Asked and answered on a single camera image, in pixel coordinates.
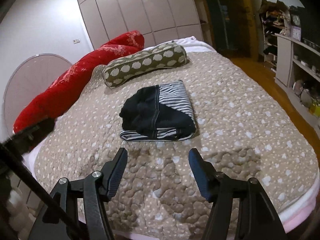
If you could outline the dark doorway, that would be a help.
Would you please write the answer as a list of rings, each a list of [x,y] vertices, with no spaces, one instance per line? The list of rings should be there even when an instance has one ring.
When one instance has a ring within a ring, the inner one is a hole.
[[[215,49],[225,57],[259,57],[252,0],[205,0]]]

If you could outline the white wardrobe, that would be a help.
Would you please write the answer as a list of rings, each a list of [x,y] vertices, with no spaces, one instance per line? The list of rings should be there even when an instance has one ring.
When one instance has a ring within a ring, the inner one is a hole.
[[[144,46],[196,37],[212,44],[204,0],[78,0],[94,49],[128,31],[137,30]]]

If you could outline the olive white-dotted bolster pillow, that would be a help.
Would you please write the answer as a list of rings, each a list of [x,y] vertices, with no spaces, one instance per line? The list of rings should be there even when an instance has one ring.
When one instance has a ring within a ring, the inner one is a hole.
[[[175,42],[167,42],[111,61],[103,70],[103,78],[107,87],[116,88],[133,77],[187,63],[185,49]]]

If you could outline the small clock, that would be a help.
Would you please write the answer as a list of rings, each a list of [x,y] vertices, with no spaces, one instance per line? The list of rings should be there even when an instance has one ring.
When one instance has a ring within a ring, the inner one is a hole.
[[[298,15],[291,15],[291,24],[296,27],[301,27],[300,17]]]

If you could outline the red fleece blanket roll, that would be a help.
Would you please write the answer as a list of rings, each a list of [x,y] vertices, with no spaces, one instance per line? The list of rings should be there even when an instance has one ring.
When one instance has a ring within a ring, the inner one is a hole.
[[[107,65],[143,48],[144,37],[135,30],[119,35],[88,53],[21,111],[14,122],[13,132],[17,133],[46,118],[56,119],[62,116],[78,100],[96,66]]]

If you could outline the striped navy pants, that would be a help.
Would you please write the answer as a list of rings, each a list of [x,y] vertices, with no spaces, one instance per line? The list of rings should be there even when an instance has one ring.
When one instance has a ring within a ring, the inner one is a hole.
[[[196,133],[194,110],[181,80],[139,89],[119,115],[125,141],[181,141]]]

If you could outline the white shelving unit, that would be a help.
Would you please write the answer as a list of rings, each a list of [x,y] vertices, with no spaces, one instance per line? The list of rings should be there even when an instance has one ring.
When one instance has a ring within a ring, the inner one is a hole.
[[[264,61],[297,112],[319,131],[319,28],[303,7],[261,0]],[[291,24],[300,17],[301,27]]]

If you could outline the round white headboard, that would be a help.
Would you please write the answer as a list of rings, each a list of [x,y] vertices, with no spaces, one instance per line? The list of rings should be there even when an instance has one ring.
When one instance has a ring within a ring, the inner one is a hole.
[[[3,96],[4,126],[9,135],[21,111],[71,66],[67,59],[56,54],[37,54],[19,65]]]

